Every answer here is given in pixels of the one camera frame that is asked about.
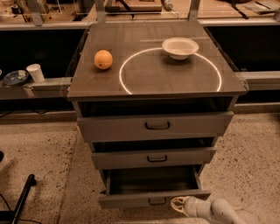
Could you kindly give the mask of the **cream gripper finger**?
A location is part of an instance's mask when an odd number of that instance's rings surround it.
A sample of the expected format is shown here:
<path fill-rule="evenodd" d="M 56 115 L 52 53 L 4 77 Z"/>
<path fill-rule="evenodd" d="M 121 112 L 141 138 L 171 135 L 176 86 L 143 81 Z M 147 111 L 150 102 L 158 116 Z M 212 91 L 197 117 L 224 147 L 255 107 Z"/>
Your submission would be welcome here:
<path fill-rule="evenodd" d="M 187 200 L 188 196 L 178 196 L 171 199 L 170 204 L 175 211 L 187 216 L 187 212 L 185 210 L 185 203 L 187 202 Z"/>

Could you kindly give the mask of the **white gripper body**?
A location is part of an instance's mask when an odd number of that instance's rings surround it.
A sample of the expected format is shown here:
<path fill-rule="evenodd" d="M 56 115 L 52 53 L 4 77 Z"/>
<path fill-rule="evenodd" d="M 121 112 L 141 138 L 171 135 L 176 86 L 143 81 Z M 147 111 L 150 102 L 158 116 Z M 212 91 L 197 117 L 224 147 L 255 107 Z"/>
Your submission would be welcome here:
<path fill-rule="evenodd" d="M 210 201 L 197 199 L 193 196 L 186 199 L 184 209 L 185 213 L 193 218 L 209 219 L 213 215 Z"/>

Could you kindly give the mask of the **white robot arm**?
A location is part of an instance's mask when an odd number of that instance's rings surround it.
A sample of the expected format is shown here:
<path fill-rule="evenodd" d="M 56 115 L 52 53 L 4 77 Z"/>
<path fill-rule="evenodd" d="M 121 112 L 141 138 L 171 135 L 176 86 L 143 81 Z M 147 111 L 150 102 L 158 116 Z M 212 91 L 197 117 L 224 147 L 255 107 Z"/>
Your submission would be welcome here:
<path fill-rule="evenodd" d="M 171 207 L 190 218 L 201 218 L 210 224 L 247 224 L 224 199 L 213 201 L 193 196 L 179 196 L 171 200 Z"/>

